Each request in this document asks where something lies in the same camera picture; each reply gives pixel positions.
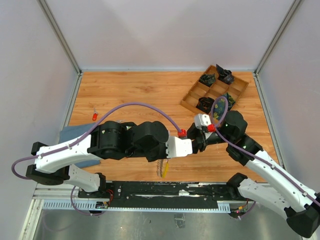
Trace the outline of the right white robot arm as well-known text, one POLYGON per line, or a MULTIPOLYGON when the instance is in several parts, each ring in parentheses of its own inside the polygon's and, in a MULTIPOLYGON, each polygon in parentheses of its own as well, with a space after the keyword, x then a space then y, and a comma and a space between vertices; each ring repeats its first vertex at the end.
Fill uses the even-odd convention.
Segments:
POLYGON ((258 202, 285 219, 298 235, 310 238, 320 226, 320 194, 282 168, 263 147, 246 134, 248 123, 238 111, 228 111, 219 126, 207 114, 197 114, 187 130, 193 153, 207 146, 226 143, 226 152, 242 166, 256 172, 270 187, 236 173, 227 182, 232 200, 241 197, 258 202))

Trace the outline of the large keyring with yellow handle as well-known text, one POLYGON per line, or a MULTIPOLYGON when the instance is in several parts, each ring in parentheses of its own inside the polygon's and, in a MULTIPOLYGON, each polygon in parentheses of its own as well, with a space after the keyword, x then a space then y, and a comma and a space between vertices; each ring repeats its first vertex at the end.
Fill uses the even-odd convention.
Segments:
POLYGON ((164 179, 167 176, 169 169, 169 159, 157 160, 156 173, 157 176, 164 179))

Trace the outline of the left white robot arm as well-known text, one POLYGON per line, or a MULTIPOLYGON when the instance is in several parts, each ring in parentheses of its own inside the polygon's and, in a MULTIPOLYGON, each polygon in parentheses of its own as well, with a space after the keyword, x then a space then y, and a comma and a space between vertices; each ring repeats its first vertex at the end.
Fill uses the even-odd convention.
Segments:
POLYGON ((42 185, 69 184, 101 198, 107 193, 105 176, 86 172, 77 167, 77 163, 123 158, 146 158, 153 162, 167 157, 168 140, 169 131, 159 121, 139 125, 106 121, 84 139, 77 137, 52 146, 41 146, 25 175, 42 185))

